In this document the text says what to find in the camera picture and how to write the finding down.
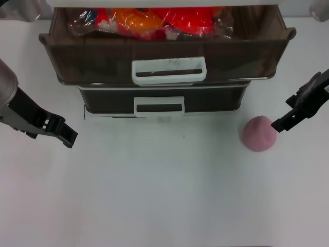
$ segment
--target plastic bag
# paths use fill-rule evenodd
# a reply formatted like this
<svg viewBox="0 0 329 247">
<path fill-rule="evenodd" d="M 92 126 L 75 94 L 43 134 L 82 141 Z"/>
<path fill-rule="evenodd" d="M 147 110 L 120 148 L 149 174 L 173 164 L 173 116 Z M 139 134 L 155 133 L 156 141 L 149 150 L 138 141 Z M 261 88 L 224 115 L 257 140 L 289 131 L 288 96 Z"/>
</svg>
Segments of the plastic bag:
<svg viewBox="0 0 329 247">
<path fill-rule="evenodd" d="M 72 15 L 73 36 L 93 31 L 143 40 L 230 39 L 234 20 L 229 8 L 95 8 Z"/>
</svg>

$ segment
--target pink play dough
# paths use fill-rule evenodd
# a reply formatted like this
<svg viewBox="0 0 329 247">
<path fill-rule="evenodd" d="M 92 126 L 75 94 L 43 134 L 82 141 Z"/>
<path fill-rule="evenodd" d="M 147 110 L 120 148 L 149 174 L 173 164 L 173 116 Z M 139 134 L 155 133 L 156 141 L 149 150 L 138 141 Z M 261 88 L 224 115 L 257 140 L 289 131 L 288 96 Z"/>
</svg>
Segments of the pink play dough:
<svg viewBox="0 0 329 247">
<path fill-rule="evenodd" d="M 277 140 L 277 132 L 271 127 L 272 121 L 265 116 L 250 120 L 243 129 L 242 141 L 256 152 L 271 148 Z"/>
</svg>

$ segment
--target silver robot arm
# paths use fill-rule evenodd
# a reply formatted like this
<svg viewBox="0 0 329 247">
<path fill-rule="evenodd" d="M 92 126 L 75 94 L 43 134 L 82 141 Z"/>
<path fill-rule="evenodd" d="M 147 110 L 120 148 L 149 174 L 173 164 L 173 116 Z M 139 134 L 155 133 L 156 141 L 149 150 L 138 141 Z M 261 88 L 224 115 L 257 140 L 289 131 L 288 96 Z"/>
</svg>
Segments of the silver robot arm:
<svg viewBox="0 0 329 247">
<path fill-rule="evenodd" d="M 0 59 L 0 122 L 31 138 L 53 136 L 72 148 L 77 132 L 65 119 L 39 107 L 19 87 L 15 73 Z"/>
</svg>

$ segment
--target plastic drawer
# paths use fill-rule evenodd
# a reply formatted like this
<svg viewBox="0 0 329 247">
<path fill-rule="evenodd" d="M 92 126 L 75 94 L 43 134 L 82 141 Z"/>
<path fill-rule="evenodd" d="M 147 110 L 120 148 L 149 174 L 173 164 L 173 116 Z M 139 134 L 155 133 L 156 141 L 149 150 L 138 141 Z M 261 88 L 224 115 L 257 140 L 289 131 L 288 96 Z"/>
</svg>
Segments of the plastic drawer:
<svg viewBox="0 0 329 247">
<path fill-rule="evenodd" d="M 90 113 L 108 116 L 147 116 L 149 113 L 171 116 L 172 113 L 183 115 L 237 110 L 249 84 L 250 81 L 217 86 L 78 88 Z"/>
<path fill-rule="evenodd" d="M 49 33 L 41 34 L 58 75 L 67 85 L 137 86 L 132 81 L 132 61 L 204 57 L 204 84 L 267 79 L 296 35 L 286 28 L 276 5 L 235 6 L 231 40 L 147 42 L 100 37 L 93 33 L 73 38 L 67 27 L 70 8 L 55 8 Z"/>
</svg>

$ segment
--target white drawer handle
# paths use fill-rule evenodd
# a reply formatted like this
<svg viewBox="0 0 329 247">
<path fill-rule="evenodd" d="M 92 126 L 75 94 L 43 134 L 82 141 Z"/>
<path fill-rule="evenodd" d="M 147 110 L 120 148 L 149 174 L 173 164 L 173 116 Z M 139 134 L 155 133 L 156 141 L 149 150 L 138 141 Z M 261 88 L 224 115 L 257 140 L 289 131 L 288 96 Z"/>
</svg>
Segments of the white drawer handle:
<svg viewBox="0 0 329 247">
<path fill-rule="evenodd" d="M 197 71 L 197 73 L 184 74 L 191 70 Z M 159 72 L 166 72 L 169 75 L 152 76 L 157 72 L 158 74 Z M 203 81 L 206 75 L 207 68 L 204 57 L 137 60 L 132 62 L 133 82 L 139 86 L 197 82 Z"/>
<path fill-rule="evenodd" d="M 184 97 L 134 98 L 134 113 L 136 117 L 182 116 L 184 112 Z"/>
</svg>

